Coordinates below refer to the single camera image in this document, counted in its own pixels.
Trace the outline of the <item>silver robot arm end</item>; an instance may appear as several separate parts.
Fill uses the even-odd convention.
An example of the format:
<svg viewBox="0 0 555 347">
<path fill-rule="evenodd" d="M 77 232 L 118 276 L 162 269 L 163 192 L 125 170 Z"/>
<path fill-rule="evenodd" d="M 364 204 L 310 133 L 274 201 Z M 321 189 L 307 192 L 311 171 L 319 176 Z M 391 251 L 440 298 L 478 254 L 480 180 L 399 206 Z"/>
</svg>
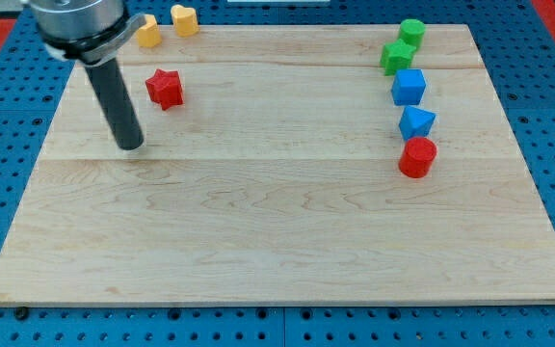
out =
<svg viewBox="0 0 555 347">
<path fill-rule="evenodd" d="M 76 60 L 98 67 L 144 25 L 143 13 L 132 14 L 123 0 L 22 0 L 37 22 L 47 52 L 57 60 Z"/>
</svg>

